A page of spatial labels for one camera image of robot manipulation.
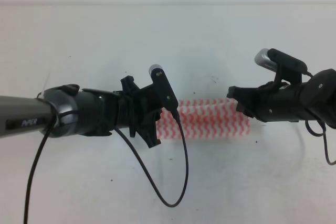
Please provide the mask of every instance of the red and white striped cloth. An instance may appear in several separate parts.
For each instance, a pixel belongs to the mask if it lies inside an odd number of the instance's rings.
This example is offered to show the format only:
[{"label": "red and white striped cloth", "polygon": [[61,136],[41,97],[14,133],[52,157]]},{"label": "red and white striped cloth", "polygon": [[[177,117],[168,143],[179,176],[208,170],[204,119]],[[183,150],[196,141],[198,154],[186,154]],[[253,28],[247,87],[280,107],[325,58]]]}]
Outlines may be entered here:
[{"label": "red and white striped cloth", "polygon": [[[247,135],[250,131],[247,116],[236,111],[234,99],[179,100],[178,111],[185,138],[222,138]],[[162,110],[156,122],[159,139],[180,138],[180,130],[171,113]]]}]

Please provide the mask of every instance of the black cable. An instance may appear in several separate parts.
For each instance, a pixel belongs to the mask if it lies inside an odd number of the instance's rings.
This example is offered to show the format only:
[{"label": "black cable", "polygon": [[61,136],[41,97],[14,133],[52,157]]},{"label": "black cable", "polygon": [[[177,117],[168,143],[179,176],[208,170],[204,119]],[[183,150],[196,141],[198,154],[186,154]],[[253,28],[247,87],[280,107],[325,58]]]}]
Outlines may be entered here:
[{"label": "black cable", "polygon": [[323,132],[322,132],[322,133],[316,133],[315,131],[313,131],[313,130],[311,129],[311,127],[309,126],[309,122],[308,122],[308,121],[305,121],[305,125],[306,125],[306,129],[307,129],[307,131],[308,131],[310,134],[312,134],[313,136],[320,137],[320,136],[323,136],[323,135],[324,135]]},{"label": "black cable", "polygon": [[324,142],[324,155],[326,156],[325,158],[325,160],[327,161],[327,163],[328,163],[328,165],[336,165],[336,160],[334,161],[334,162],[330,162],[330,160],[329,160],[329,153],[328,153],[328,143],[327,143],[327,135],[326,135],[326,131],[327,131],[327,129],[326,129],[326,125],[325,125],[325,123],[324,122],[322,122],[322,121],[317,121],[318,123],[319,123],[319,125],[321,126],[321,128],[322,128],[322,130],[323,130],[323,133],[316,133],[316,132],[314,132],[311,128],[310,128],[310,126],[309,126],[309,124],[308,124],[308,121],[306,121],[306,128],[307,128],[307,130],[308,130],[308,132],[310,133],[310,134],[312,134],[313,136],[316,136],[316,137],[321,137],[321,136],[323,136],[323,142]]},{"label": "black cable", "polygon": [[24,220],[23,220],[23,223],[24,224],[28,224],[28,212],[29,212],[29,199],[30,199],[30,190],[31,190],[31,184],[33,182],[33,176],[34,176],[34,172],[35,172],[35,169],[36,169],[36,166],[37,166],[37,162],[40,158],[40,155],[42,153],[42,150],[43,150],[43,147],[54,127],[54,124],[56,122],[56,117],[54,116],[53,119],[51,120],[51,123],[50,125],[47,127],[47,131],[46,133],[44,134],[44,137],[40,143],[40,146],[37,150],[37,153],[35,155],[35,159],[34,159],[34,162],[33,162],[33,165],[31,166],[31,169],[30,169],[30,173],[29,173],[29,178],[28,178],[28,183],[27,183],[27,191],[26,191],[26,200],[25,200],[25,212],[24,212]]},{"label": "black cable", "polygon": [[177,202],[175,202],[174,204],[169,204],[167,201],[165,201],[165,199],[162,197],[160,191],[158,190],[158,188],[156,187],[156,184],[154,183],[151,175],[149,174],[146,166],[144,165],[144,163],[142,162],[141,157],[138,155],[136,149],[134,148],[134,146],[131,144],[131,142],[128,140],[128,138],[118,129],[118,128],[114,128],[114,130],[122,137],[122,139],[125,140],[125,142],[127,143],[127,145],[129,146],[129,148],[131,149],[131,151],[133,152],[133,154],[135,155],[135,157],[137,158],[138,162],[140,163],[143,171],[145,172],[149,182],[151,183],[154,191],[156,192],[157,196],[159,197],[159,199],[162,201],[162,203],[164,203],[167,207],[176,207],[181,200],[183,199],[183,196],[185,194],[185,190],[187,188],[187,184],[188,184],[188,176],[189,176],[189,162],[188,162],[188,152],[187,152],[187,146],[185,143],[185,138],[184,138],[184,133],[183,133],[183,129],[181,126],[181,122],[179,120],[179,116],[177,114],[177,116],[174,116],[174,118],[176,119],[176,122],[178,123],[178,126],[180,128],[180,132],[181,132],[181,136],[182,136],[182,142],[183,142],[183,148],[184,148],[184,155],[185,155],[185,180],[184,180],[184,185],[183,185],[183,189],[182,189],[182,193],[179,197],[179,199],[177,200]]},{"label": "black cable", "polygon": [[325,154],[325,160],[327,161],[328,165],[336,165],[336,160],[334,162],[330,162],[329,160],[329,154],[328,154],[328,144],[327,144],[327,136],[326,132],[324,132],[323,135],[323,141],[324,141],[324,154]]},{"label": "black cable", "polygon": [[306,75],[309,76],[310,78],[313,78],[313,75],[310,72],[308,72],[308,71],[307,71]]}]

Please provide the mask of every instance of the logo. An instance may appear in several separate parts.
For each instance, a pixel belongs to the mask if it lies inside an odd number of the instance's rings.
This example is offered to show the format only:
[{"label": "logo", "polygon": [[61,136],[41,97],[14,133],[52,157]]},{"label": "logo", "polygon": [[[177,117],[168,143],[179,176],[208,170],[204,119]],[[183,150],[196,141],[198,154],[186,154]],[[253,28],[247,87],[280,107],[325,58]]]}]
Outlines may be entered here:
[{"label": "logo", "polygon": [[21,127],[27,127],[27,126],[32,126],[37,124],[37,118],[35,119],[28,119],[28,120],[23,120]]}]

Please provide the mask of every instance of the robotic arm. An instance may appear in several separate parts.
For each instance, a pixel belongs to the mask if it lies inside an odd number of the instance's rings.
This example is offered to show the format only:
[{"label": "robotic arm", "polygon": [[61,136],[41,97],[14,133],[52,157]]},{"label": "robotic arm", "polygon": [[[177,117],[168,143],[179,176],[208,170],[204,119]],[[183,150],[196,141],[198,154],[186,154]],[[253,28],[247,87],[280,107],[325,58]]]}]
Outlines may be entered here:
[{"label": "robotic arm", "polygon": [[[263,49],[255,62],[276,73],[274,81],[259,88],[230,87],[228,98],[238,101],[237,111],[262,122],[304,120],[313,136],[323,136],[329,165],[326,125],[336,129],[336,71],[328,69],[312,75],[304,62],[276,49]],[[302,75],[311,79],[302,83]],[[315,133],[308,121],[318,121],[323,133]]]},{"label": "robotic arm", "polygon": [[153,84],[140,89],[131,76],[121,80],[122,91],[79,90],[75,84],[48,89],[43,98],[0,97],[0,136],[41,130],[56,118],[50,137],[109,136],[115,128],[129,127],[149,148],[160,144],[155,122],[161,109],[174,112],[178,101],[159,65],[150,68]]}]

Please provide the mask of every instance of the white background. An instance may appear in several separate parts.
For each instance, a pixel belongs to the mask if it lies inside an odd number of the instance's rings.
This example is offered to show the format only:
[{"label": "white background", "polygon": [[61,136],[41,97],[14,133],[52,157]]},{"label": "white background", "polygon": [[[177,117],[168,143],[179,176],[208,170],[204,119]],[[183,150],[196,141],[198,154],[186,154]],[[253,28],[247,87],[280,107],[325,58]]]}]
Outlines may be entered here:
[{"label": "white background", "polygon": [[[49,72],[48,87],[118,90],[128,74],[144,87],[151,83],[149,66],[159,63],[178,98],[223,98],[229,86],[257,87],[274,78],[253,61],[265,47],[305,61],[312,73],[336,66],[336,6],[265,4],[333,0],[1,1],[1,95],[35,97]],[[110,5],[125,2],[156,5]],[[158,4],[164,2],[217,5]],[[187,141],[190,182],[174,209],[160,203],[115,134],[49,139],[29,223],[334,223],[336,173],[324,160],[322,139],[303,123],[251,124],[250,136]],[[329,129],[328,136],[333,159],[336,134]],[[0,223],[22,222],[41,138],[0,139]],[[184,178],[181,141],[163,140],[150,150],[139,137],[132,142],[164,197],[175,201]]]}]

